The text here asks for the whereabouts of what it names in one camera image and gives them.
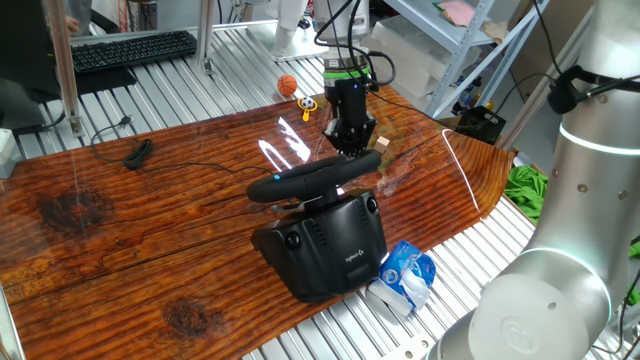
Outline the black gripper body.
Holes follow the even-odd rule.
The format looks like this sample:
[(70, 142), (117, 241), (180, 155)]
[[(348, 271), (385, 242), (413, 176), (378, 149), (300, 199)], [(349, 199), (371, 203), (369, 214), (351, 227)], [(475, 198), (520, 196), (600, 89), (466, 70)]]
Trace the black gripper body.
[(366, 88), (354, 79), (328, 79), (325, 97), (332, 106), (338, 131), (361, 129), (369, 120), (366, 111)]

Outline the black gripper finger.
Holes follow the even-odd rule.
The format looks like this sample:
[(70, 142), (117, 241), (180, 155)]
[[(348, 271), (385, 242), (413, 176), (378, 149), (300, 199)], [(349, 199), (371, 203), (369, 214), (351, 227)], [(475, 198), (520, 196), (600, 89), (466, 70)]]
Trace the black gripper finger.
[(351, 129), (352, 144), (349, 153), (351, 157), (359, 157), (366, 150), (375, 127), (376, 120), (369, 119), (359, 127)]
[(324, 136), (336, 149), (337, 153), (342, 156), (348, 154), (348, 134), (346, 131), (347, 128), (342, 119), (330, 120), (323, 131)]

